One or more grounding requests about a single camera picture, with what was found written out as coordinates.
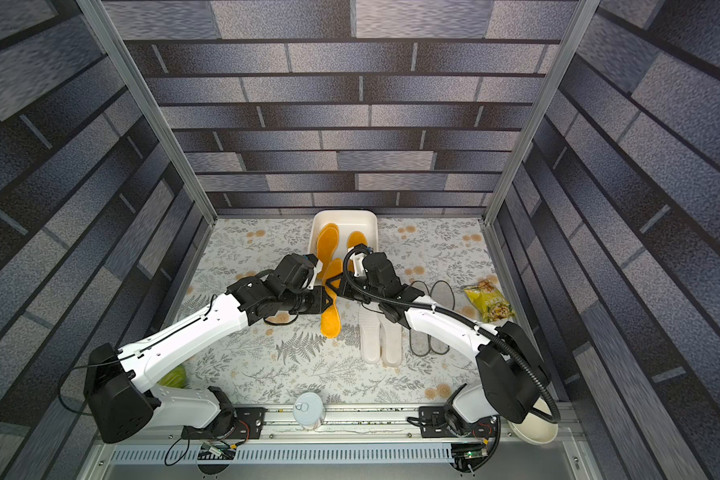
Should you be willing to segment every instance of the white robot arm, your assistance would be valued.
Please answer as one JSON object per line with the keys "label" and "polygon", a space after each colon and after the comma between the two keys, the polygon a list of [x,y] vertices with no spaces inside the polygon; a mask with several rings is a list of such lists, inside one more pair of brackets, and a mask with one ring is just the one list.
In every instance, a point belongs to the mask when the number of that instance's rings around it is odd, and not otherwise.
{"label": "white robot arm", "polygon": [[[340,296],[362,302],[382,299],[379,306],[390,321],[427,333],[475,359],[481,381],[461,389],[450,402],[456,423],[469,425],[497,413],[522,421],[528,405],[533,405],[539,395],[529,389],[530,378],[523,379],[518,368],[508,366],[503,352],[492,348],[504,344],[522,351],[518,355],[528,360],[546,386],[549,375],[522,331],[513,324],[508,328],[516,330],[507,332],[502,331],[503,327],[478,326],[444,309],[421,291],[402,285],[384,254],[372,254],[363,247],[364,251],[351,251],[345,258],[345,271],[351,257],[358,274],[337,276],[336,280],[343,279],[339,288],[331,286],[334,280],[328,282],[330,288]],[[93,367],[86,376],[84,393],[102,439],[118,442],[154,426],[185,426],[192,429],[193,438],[213,439],[227,434],[234,426],[235,413],[220,389],[172,389],[157,382],[222,337],[278,311],[323,312],[332,301],[322,286],[314,285],[318,268],[313,255],[288,255],[275,270],[241,279],[209,305],[152,336],[117,351],[109,344],[93,351],[89,358]]]}

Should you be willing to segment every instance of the yellow insole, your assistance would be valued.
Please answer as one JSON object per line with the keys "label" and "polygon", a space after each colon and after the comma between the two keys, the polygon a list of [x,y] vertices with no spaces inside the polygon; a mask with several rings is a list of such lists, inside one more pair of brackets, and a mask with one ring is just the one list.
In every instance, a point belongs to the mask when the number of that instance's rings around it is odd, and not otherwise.
{"label": "yellow insole", "polygon": [[[362,232],[354,231],[349,235],[349,238],[347,238],[347,250],[357,246],[359,244],[368,245],[368,240],[365,239],[365,235],[363,235]],[[355,271],[355,263],[349,262],[349,271],[354,272]]]}
{"label": "yellow insole", "polygon": [[[328,266],[323,270],[323,282],[326,285],[326,280],[332,276],[336,276],[342,272],[342,259],[334,259]],[[335,280],[332,284],[338,287],[340,280]],[[320,317],[320,333],[322,333],[328,339],[335,339],[338,334],[342,331],[342,320],[338,317],[338,309],[336,308],[336,294],[333,290],[326,287],[326,292],[333,299],[333,305],[328,307]]]}
{"label": "yellow insole", "polygon": [[317,235],[315,244],[315,255],[317,259],[322,262],[322,270],[317,274],[317,278],[320,278],[328,268],[328,264],[331,263],[333,253],[336,252],[337,246],[338,226],[336,226],[336,224],[325,225]]}

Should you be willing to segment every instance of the floral tablecloth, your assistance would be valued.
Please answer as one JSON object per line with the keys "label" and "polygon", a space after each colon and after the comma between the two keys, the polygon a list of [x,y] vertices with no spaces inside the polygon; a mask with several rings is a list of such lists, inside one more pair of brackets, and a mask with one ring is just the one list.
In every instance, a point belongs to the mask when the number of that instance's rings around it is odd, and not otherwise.
{"label": "floral tablecloth", "polygon": [[[213,293],[245,275],[274,268],[287,254],[306,251],[311,219],[219,220],[182,303],[181,319]],[[404,282],[446,280],[456,311],[476,318],[460,286],[489,278],[498,284],[477,218],[379,218],[379,247]],[[360,358],[359,305],[338,299],[342,332],[320,334],[319,316],[287,326],[258,322],[214,343],[185,362],[192,388],[219,386],[234,403],[292,403],[305,391],[330,403],[442,402],[462,383],[478,379],[454,350],[418,357],[403,329],[403,362],[391,368]],[[279,313],[280,321],[288,314]]]}

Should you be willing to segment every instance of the can lid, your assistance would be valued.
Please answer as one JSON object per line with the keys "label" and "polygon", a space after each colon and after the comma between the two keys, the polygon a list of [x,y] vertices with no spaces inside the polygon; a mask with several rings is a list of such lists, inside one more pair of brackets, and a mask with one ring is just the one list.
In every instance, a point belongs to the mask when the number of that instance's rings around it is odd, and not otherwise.
{"label": "can lid", "polygon": [[317,393],[303,393],[293,404],[293,417],[301,425],[314,425],[321,416],[322,400]]}

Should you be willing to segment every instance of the brick wallpaper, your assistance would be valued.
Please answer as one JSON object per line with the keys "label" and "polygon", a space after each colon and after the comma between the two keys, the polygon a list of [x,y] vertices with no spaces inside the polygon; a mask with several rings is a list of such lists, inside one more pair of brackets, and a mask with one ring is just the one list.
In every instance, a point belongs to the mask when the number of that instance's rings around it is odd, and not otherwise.
{"label": "brick wallpaper", "polygon": [[603,0],[494,226],[604,477],[720,479],[720,1]]}
{"label": "brick wallpaper", "polygon": [[162,325],[207,228],[77,4],[0,2],[0,478],[77,477],[59,380]]}
{"label": "brick wallpaper", "polygon": [[104,4],[221,215],[480,215],[576,7]]}

